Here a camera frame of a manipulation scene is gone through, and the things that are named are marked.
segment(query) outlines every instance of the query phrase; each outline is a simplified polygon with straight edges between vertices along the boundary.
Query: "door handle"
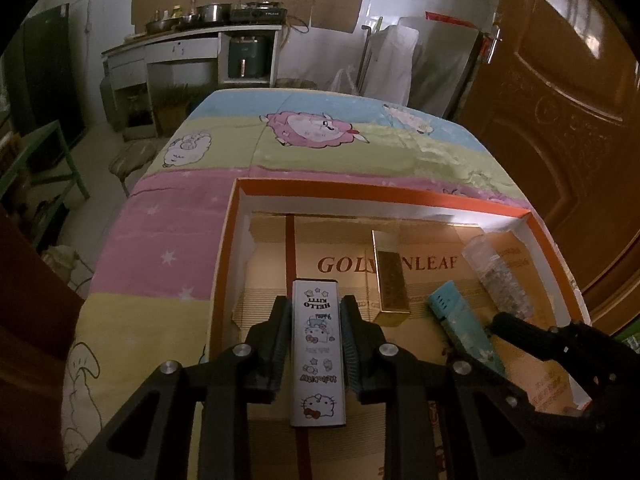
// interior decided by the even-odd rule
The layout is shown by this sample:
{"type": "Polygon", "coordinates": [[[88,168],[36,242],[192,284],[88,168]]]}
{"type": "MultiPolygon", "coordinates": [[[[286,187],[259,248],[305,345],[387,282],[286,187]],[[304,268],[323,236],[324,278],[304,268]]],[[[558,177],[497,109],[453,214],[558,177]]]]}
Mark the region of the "door handle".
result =
{"type": "Polygon", "coordinates": [[[491,64],[492,59],[494,58],[495,48],[498,46],[498,42],[502,41],[502,30],[499,25],[494,25],[495,34],[493,36],[487,36],[491,40],[491,46],[489,47],[489,52],[487,53],[485,63],[491,64]]]}

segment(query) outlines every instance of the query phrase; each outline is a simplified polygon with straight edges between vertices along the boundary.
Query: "carved door panel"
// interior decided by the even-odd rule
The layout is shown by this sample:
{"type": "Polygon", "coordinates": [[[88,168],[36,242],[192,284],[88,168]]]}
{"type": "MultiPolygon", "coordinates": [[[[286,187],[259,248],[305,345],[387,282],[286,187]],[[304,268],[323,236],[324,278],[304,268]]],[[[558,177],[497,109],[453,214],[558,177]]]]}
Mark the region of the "carved door panel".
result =
{"type": "Polygon", "coordinates": [[[629,278],[610,275],[640,232],[638,63],[596,0],[500,0],[498,27],[460,123],[545,220],[583,292],[609,280],[585,294],[597,311],[629,278]]]}

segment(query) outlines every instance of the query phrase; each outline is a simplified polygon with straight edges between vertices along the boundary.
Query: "transparent plastic bottle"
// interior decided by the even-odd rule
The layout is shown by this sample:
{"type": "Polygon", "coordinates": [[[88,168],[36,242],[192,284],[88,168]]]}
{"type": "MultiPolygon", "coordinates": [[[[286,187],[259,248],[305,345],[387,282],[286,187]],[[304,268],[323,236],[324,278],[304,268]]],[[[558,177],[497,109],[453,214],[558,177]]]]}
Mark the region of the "transparent plastic bottle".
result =
{"type": "Polygon", "coordinates": [[[520,319],[533,316],[533,305],[505,261],[485,235],[472,238],[462,250],[467,263],[502,312],[520,319]]]}

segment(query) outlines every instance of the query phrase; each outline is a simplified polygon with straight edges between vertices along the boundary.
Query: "green metal frame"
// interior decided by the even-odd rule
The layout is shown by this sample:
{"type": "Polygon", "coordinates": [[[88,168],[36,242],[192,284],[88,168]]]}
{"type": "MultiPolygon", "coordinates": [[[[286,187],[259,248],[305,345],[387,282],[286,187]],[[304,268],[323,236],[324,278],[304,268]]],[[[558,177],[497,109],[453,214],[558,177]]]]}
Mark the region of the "green metal frame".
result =
{"type": "Polygon", "coordinates": [[[38,128],[37,130],[32,131],[30,134],[22,138],[22,141],[24,142],[24,149],[18,154],[9,169],[2,176],[0,176],[0,197],[4,196],[4,194],[7,192],[9,186],[11,186],[15,177],[18,175],[18,172],[27,167],[27,161],[29,160],[31,154],[37,149],[38,146],[40,146],[44,142],[45,139],[47,139],[47,137],[49,137],[53,133],[56,133],[56,135],[58,136],[58,141],[60,142],[62,152],[65,156],[66,163],[69,165],[71,173],[48,176],[44,178],[35,178],[31,181],[32,186],[42,186],[43,184],[52,184],[53,182],[69,182],[65,186],[64,191],[53,203],[53,206],[49,207],[44,220],[39,222],[39,226],[36,230],[33,243],[31,244],[34,248],[37,247],[37,245],[40,243],[42,235],[47,230],[47,227],[49,226],[51,220],[53,220],[56,211],[62,204],[62,201],[65,199],[65,196],[69,193],[69,191],[71,191],[73,186],[77,184],[78,189],[80,190],[84,198],[89,198],[89,192],[87,191],[86,186],[82,181],[82,177],[80,176],[80,172],[76,167],[73,157],[71,157],[69,146],[66,143],[65,136],[62,134],[62,128],[60,127],[60,122],[58,121],[53,121],[52,123],[46,124],[46,126],[38,128]]]}

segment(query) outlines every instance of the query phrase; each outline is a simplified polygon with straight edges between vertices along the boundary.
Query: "tiled wall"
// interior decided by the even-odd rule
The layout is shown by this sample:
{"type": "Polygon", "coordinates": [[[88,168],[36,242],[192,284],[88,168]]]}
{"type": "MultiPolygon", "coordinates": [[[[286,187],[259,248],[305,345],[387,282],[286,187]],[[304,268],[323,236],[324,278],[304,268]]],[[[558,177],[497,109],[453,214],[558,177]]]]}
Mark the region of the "tiled wall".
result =
{"type": "MultiPolygon", "coordinates": [[[[67,2],[72,63],[82,111],[87,123],[101,122],[105,119],[98,87],[103,76],[100,54],[133,33],[131,0],[40,0],[32,12],[67,2]]],[[[339,68],[357,68],[365,37],[360,25],[373,24],[383,16],[386,27],[401,16],[422,16],[430,10],[487,28],[496,5],[497,0],[363,0],[353,34],[317,28],[311,28],[308,34],[292,31],[282,51],[278,76],[310,79],[325,89],[339,68]]]]}

